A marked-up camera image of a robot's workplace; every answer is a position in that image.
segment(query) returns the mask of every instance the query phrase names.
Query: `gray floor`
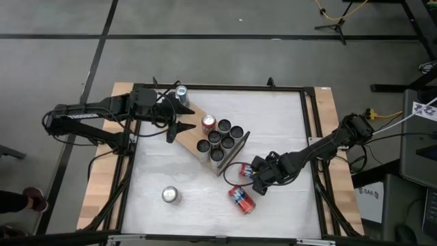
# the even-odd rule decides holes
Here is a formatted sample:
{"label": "gray floor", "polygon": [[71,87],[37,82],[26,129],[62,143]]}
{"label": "gray floor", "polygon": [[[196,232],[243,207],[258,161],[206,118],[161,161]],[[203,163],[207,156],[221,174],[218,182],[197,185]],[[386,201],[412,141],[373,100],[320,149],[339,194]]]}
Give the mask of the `gray floor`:
{"label": "gray floor", "polygon": [[[347,4],[322,1],[331,16]],[[0,33],[102,32],[111,0],[0,0]],[[426,23],[419,1],[410,4]],[[312,0],[120,1],[110,33],[333,34],[315,31],[328,22]],[[350,35],[412,35],[400,5],[367,4],[346,20]],[[0,189],[28,186],[48,191],[62,145],[47,136],[40,118],[57,103],[79,101],[97,40],[0,40],[0,144],[27,153],[24,161],[0,159]],[[420,76],[428,57],[418,42],[280,40],[108,40],[89,102],[111,93],[115,81],[332,87],[339,117],[371,107],[387,114],[401,109],[401,94],[372,94],[372,83],[407,84]],[[384,122],[376,122],[375,127]],[[92,122],[101,126],[102,121]],[[393,129],[386,134],[399,132]],[[382,162],[399,156],[399,140],[372,144]],[[95,148],[74,147],[48,233],[75,230]],[[350,159],[360,156],[352,150]],[[373,159],[368,167],[377,165]],[[37,215],[0,216],[0,223],[33,232]],[[156,245],[167,245],[159,242]]]}

